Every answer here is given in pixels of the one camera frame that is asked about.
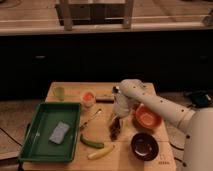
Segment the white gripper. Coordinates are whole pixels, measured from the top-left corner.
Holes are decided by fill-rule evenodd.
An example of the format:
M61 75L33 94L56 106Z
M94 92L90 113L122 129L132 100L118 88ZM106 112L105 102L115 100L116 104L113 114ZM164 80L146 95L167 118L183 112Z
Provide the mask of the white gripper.
M113 111L119 118L128 116L130 114L132 106L133 101L131 98L128 98L121 93L117 93L115 95Z

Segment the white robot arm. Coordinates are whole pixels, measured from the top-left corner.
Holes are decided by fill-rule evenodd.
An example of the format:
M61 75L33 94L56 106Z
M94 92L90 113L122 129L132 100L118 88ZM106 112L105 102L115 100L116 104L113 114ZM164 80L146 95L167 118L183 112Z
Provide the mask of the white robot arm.
M150 94L138 79L124 79L116 94L116 114L142 103L185 134L182 171L213 171L213 107L193 110Z

